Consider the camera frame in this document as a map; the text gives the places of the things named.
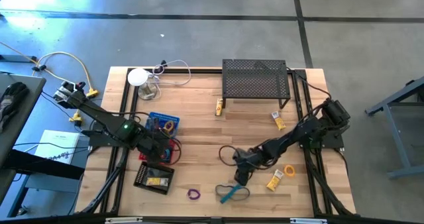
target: yellow package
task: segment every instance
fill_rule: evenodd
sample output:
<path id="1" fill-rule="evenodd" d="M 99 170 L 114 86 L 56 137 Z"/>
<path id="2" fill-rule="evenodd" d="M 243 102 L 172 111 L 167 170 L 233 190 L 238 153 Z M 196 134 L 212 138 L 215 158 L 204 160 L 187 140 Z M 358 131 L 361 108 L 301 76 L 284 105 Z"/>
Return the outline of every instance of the yellow package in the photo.
<path id="1" fill-rule="evenodd" d="M 283 178 L 283 175 L 284 175 L 283 172 L 276 170 L 274 172 L 274 176 L 272 176 L 271 181 L 268 183 L 266 187 L 272 190 L 273 192 L 275 192 L 278 184 L 280 183 L 281 178 Z"/>
<path id="2" fill-rule="evenodd" d="M 168 187 L 168 179 L 167 178 L 147 178 L 146 186 Z"/>
<path id="3" fill-rule="evenodd" d="M 223 100 L 218 99 L 217 102 L 217 110 L 215 111 L 216 116 L 221 116 L 221 113 L 223 112 Z"/>
<path id="4" fill-rule="evenodd" d="M 272 118 L 274 118 L 278 130 L 281 131 L 282 129 L 284 129 L 286 127 L 286 125 L 283 122 L 283 119 L 281 119 L 280 114 L 278 114 L 278 111 L 271 113 Z"/>

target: concrete floor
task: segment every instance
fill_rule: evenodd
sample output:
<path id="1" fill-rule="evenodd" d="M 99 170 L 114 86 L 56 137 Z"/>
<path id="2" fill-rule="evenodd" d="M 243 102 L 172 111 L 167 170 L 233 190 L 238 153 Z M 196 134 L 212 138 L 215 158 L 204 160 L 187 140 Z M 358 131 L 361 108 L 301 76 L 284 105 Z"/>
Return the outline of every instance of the concrete floor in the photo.
<path id="1" fill-rule="evenodd" d="M 424 17 L 422 0 L 301 0 L 301 4 L 305 16 Z M 0 8 L 295 15 L 293 0 L 1 0 Z M 424 74 L 424 24 L 305 26 L 314 68 L 324 69 L 329 91 L 352 117 L 344 141 L 357 212 L 365 217 L 424 222 L 424 175 L 387 178 L 387 171 L 401 167 L 394 141 L 381 114 L 373 118 L 364 114 L 365 108 Z M 101 91 L 110 66 L 153 65 L 163 59 L 182 59 L 190 66 L 220 66 L 223 58 L 285 59 L 292 68 L 305 67 L 296 22 L 7 18 L 0 22 L 0 30 L 2 42 L 25 54 L 41 56 L 61 50 L 75 54 L 85 62 L 94 87 Z M 0 47 L 0 54 L 12 52 Z M 47 64 L 70 80 L 85 80 L 79 65 L 67 57 L 53 57 Z M 79 72 L 70 74 L 71 66 Z M 28 64 L 1 63 L 0 70 L 31 73 Z M 43 76 L 48 79 L 44 90 L 53 93 L 60 82 L 48 74 Z M 45 117 L 46 109 L 53 112 L 51 117 Z M 74 131 L 66 120 L 61 111 L 40 99 L 19 142 L 39 140 L 44 129 Z M 17 188 L 19 182 L 0 206 L 0 217 L 5 216 Z M 72 201 L 73 195 L 38 192 L 29 195 L 24 204 L 34 209 L 27 216 L 35 217 L 67 214 Z M 41 209 L 40 204 L 51 208 Z"/>

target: wooden tabletop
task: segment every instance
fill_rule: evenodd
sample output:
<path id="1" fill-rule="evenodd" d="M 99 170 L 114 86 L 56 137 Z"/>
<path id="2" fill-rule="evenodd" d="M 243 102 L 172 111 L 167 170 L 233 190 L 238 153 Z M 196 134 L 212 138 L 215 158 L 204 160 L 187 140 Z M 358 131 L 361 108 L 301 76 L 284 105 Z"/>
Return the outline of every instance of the wooden tabletop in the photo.
<path id="1" fill-rule="evenodd" d="M 327 90 L 322 69 L 306 69 L 311 85 Z M 111 67 L 102 108 L 118 111 L 125 84 L 126 67 Z M 162 80 L 183 82 L 187 74 L 166 74 Z M 225 144 L 248 149 L 266 139 L 280 137 L 297 123 L 297 112 L 290 80 L 291 100 L 282 109 L 277 100 L 228 99 L 220 117 L 214 116 L 217 99 L 221 97 L 221 74 L 193 74 L 184 86 L 161 85 L 162 96 L 153 101 L 138 100 L 137 111 L 159 112 L 181 119 L 177 138 L 182 142 L 181 160 L 175 169 L 168 195 L 157 194 L 133 186 L 140 160 L 139 152 L 130 152 L 121 198 L 119 215 L 143 216 L 221 216 L 221 217 L 311 217 L 311 197 L 307 181 L 303 151 L 292 145 L 269 170 L 258 170 L 249 180 L 251 195 L 244 201 L 230 200 L 220 204 L 215 195 L 217 184 L 234 182 L 236 167 L 225 166 L 218 158 L 218 150 Z M 300 94 L 306 111 L 303 90 Z M 326 94 L 309 89 L 313 107 L 322 103 Z M 127 110 L 131 104 L 133 87 L 130 88 Z M 271 112 L 280 111 L 287 128 L 279 131 Z M 76 211 L 82 210 L 95 197 L 106 177 L 111 148 L 102 147 L 87 161 L 87 168 L 79 191 Z M 223 150 L 223 156 L 231 159 L 233 151 Z M 345 164 L 334 150 L 323 150 L 327 182 L 347 209 L 354 212 L 354 204 Z M 275 169 L 286 164 L 294 166 L 293 178 L 284 176 L 276 192 L 266 188 Z M 187 198 L 187 191 L 195 188 L 201 192 L 198 200 Z M 324 210 L 323 196 L 317 188 L 320 207 Z M 115 193 L 111 188 L 109 207 Z"/>

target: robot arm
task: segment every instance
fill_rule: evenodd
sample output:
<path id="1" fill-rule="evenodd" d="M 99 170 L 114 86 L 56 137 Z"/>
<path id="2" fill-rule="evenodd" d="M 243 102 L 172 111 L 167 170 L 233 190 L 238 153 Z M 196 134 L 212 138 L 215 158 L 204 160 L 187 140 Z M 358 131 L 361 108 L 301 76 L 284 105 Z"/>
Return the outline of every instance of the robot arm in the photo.
<path id="1" fill-rule="evenodd" d="M 149 162 L 161 162 L 169 138 L 161 132 L 150 131 L 132 119 L 114 116 L 90 101 L 83 92 L 84 83 L 63 82 L 54 94 L 54 99 L 66 109 L 79 109 L 93 118 L 101 127 L 96 131 L 83 131 L 96 146 L 137 148 Z"/>
<path id="2" fill-rule="evenodd" d="M 322 117 L 318 119 L 316 115 L 320 110 L 322 110 Z M 233 154 L 233 160 L 237 164 L 235 180 L 245 186 L 255 170 L 273 166 L 292 144 L 302 140 L 308 140 L 307 143 L 319 142 L 326 136 L 340 135 L 348 128 L 349 119 L 349 114 L 339 101 L 325 100 L 284 136 L 267 140 L 248 150 L 236 148 Z"/>

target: white lamp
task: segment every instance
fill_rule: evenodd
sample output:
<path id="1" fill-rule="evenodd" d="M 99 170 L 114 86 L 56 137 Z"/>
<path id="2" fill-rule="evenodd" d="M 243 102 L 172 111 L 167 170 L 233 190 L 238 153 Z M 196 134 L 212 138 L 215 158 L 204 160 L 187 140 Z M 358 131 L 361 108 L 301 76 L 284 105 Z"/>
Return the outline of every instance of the white lamp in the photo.
<path id="1" fill-rule="evenodd" d="M 158 92 L 157 87 L 147 81 L 150 74 L 142 68 L 133 69 L 128 74 L 128 82 L 133 86 L 139 86 L 138 96 L 143 100 L 153 99 Z"/>

